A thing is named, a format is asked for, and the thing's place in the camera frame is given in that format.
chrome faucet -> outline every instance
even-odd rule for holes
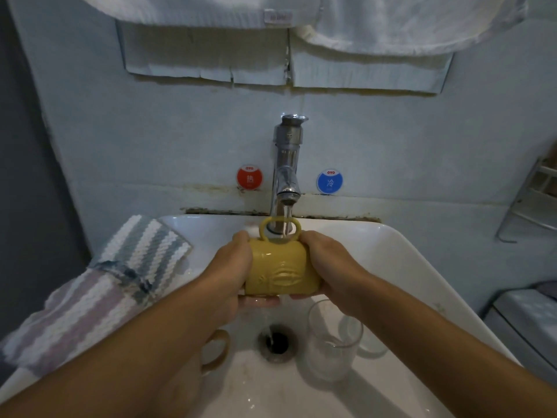
[[[270,216],[285,215],[285,207],[292,207],[300,199],[301,192],[296,177],[298,167],[298,151],[302,145],[302,123],[306,116],[285,114],[282,123],[275,126],[274,142],[277,147],[275,171],[273,173],[273,190],[271,192]],[[287,208],[287,215],[292,215],[292,209]],[[282,234],[283,223],[271,222],[267,228],[272,233]]]

mug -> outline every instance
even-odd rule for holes
[[[230,335],[226,330],[216,330],[205,344],[222,340],[225,347],[210,363],[201,361],[201,351],[196,352],[186,364],[157,393],[141,418],[183,418],[199,394],[201,377],[220,367],[230,350]]]
[[[272,221],[296,225],[289,238],[269,239],[265,226]],[[298,241],[302,228],[292,217],[268,217],[259,225],[259,238],[249,240],[254,261],[246,280],[246,295],[311,295],[321,285],[321,277],[310,261],[309,248]]]

blue round sticker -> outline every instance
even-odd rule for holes
[[[328,169],[317,177],[317,189],[322,193],[335,193],[343,185],[343,175],[334,169]]]

metal rack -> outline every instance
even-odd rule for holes
[[[539,217],[533,217],[532,215],[528,215],[524,211],[520,211],[520,209],[518,208],[519,204],[526,197],[533,194],[535,196],[541,197],[544,200],[544,202],[553,203],[554,204],[553,206],[555,207],[555,212],[557,213],[557,197],[555,197],[554,195],[548,192],[550,189],[552,189],[552,185],[556,182],[553,180],[554,178],[557,178],[557,169],[548,167],[547,159],[543,157],[539,157],[536,160],[530,172],[528,173],[528,176],[526,177],[526,180],[524,181],[524,183],[520,187],[520,190],[516,194],[515,199],[512,200],[512,203],[509,209],[507,210],[507,212],[505,213],[505,216],[503,217],[503,220],[499,225],[499,228],[495,232],[495,237],[499,241],[505,244],[517,243],[517,241],[515,240],[503,239],[501,237],[501,232],[505,229],[505,227],[509,223],[509,220],[511,220],[511,218],[514,216],[522,218],[527,222],[535,224],[536,226],[542,227],[544,229],[550,231],[557,231],[557,226],[544,222]]]

sink drain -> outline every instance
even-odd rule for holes
[[[296,334],[287,326],[272,324],[257,337],[259,352],[268,362],[282,364],[294,358],[298,351]]]

